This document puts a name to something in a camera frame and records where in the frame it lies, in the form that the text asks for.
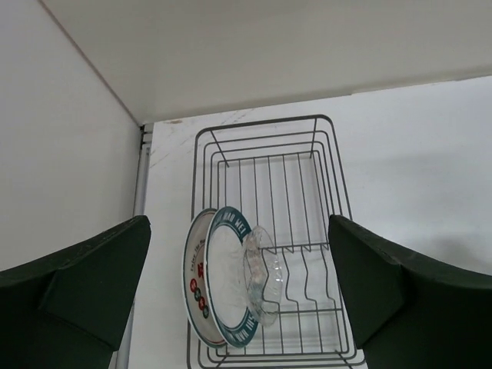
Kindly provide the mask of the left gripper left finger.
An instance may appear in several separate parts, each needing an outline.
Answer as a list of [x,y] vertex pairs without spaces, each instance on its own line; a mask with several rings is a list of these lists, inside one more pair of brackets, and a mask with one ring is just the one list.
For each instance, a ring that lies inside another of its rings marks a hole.
[[135,216],[1,272],[3,368],[107,368],[118,351],[151,239]]

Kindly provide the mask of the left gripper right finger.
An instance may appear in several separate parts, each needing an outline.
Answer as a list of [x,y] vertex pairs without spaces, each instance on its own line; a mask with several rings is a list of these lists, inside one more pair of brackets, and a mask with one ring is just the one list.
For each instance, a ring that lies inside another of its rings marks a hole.
[[369,368],[489,368],[491,277],[384,239],[341,215],[328,240]]

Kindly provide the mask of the white plate red characters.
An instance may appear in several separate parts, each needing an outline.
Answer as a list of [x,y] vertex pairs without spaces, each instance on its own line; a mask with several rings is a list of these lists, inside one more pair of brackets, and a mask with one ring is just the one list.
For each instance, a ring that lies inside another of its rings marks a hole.
[[202,343],[212,348],[226,345],[211,316],[204,282],[204,246],[217,210],[202,210],[191,222],[182,255],[182,288],[188,322]]

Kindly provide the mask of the clear glass plate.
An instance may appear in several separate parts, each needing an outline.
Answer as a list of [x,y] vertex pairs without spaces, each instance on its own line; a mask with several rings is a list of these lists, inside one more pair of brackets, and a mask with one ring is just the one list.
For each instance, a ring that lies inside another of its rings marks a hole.
[[260,225],[243,240],[244,297],[254,319],[270,327],[280,314],[283,272],[275,243]]

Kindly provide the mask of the white plate teal rim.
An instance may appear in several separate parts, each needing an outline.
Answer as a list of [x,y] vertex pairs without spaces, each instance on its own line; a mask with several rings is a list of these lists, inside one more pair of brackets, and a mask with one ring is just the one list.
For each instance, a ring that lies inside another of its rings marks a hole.
[[227,345],[250,344],[258,321],[248,307],[245,280],[245,238],[252,228],[232,206],[219,208],[212,216],[204,245],[204,282],[210,314]]

